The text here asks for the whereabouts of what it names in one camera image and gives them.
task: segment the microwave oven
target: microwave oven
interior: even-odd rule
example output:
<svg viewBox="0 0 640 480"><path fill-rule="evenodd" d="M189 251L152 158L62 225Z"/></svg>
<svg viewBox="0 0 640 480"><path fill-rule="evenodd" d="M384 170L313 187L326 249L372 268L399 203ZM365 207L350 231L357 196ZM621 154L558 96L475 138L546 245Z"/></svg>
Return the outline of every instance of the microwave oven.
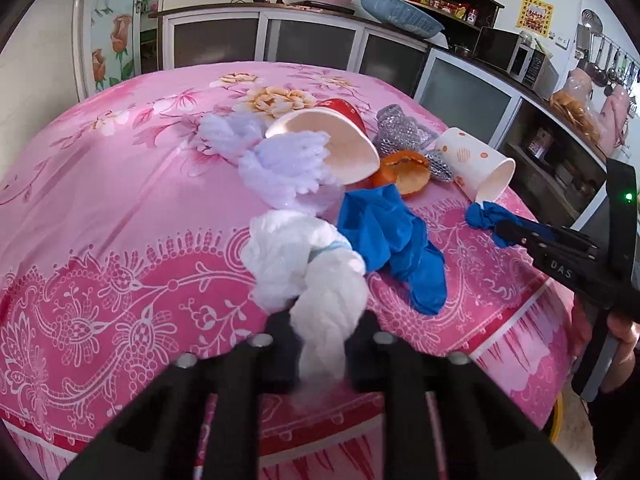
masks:
<svg viewBox="0 0 640 480"><path fill-rule="evenodd" d="M506 72L543 99L549 99L558 82L558 72L549 58L514 32L483 27L474 57Z"/></svg>

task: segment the white tissue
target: white tissue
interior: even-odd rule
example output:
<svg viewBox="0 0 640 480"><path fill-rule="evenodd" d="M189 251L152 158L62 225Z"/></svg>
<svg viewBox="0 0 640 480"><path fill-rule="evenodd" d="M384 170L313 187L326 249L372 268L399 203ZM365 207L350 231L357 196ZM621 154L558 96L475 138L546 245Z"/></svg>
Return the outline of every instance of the white tissue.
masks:
<svg viewBox="0 0 640 480"><path fill-rule="evenodd" d="M273 208L321 214L344 194L324 163L329 139L324 132L265 139L240 158L238 173L244 184Z"/></svg>
<svg viewBox="0 0 640 480"><path fill-rule="evenodd" d="M218 117L206 114L200 120L194 142L205 155L221 155L237 165L240 157L264 137L266 125L255 114Z"/></svg>
<svg viewBox="0 0 640 480"><path fill-rule="evenodd" d="M273 313L298 298L290 314L303 341L300 378L340 380L344 342L369 297L364 260L333 225L297 211L271 211L252 219L250 235L240 259L255 278L255 303ZM333 242L346 248L323 251L309 262L312 251Z"/></svg>

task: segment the person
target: person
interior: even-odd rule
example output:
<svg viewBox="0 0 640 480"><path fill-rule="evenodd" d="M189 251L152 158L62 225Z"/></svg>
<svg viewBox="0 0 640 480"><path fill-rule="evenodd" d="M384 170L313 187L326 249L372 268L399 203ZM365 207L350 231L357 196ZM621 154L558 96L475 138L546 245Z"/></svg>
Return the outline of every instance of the person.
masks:
<svg viewBox="0 0 640 480"><path fill-rule="evenodd" d="M588 404L596 453L595 473L598 479L622 480L638 478L640 464L640 360L638 337L640 325L616 312L607 318L609 331L620 340L610 369L602 381L600 392ZM570 351L582 353L591 339L580 299L572 309Z"/></svg>

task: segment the blue plastic basket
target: blue plastic basket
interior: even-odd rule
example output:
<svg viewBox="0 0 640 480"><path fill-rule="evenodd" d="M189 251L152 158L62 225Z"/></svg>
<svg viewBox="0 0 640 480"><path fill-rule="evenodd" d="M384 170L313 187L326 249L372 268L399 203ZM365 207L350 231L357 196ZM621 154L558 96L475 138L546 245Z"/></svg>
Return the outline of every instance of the blue plastic basket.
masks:
<svg viewBox="0 0 640 480"><path fill-rule="evenodd" d="M362 8L388 23L428 40L444 29L438 20L404 0L360 0Z"/></svg>

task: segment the polka dot paper cup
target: polka dot paper cup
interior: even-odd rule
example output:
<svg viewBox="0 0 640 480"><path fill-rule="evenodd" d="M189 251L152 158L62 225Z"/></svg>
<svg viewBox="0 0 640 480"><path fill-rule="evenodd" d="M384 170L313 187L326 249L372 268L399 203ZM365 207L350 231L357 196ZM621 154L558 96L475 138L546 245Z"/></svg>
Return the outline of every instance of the polka dot paper cup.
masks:
<svg viewBox="0 0 640 480"><path fill-rule="evenodd" d="M436 140L442 158L456 175L454 182L472 202L495 202L507 189L516 163L487 144L463 132L449 128Z"/></svg>

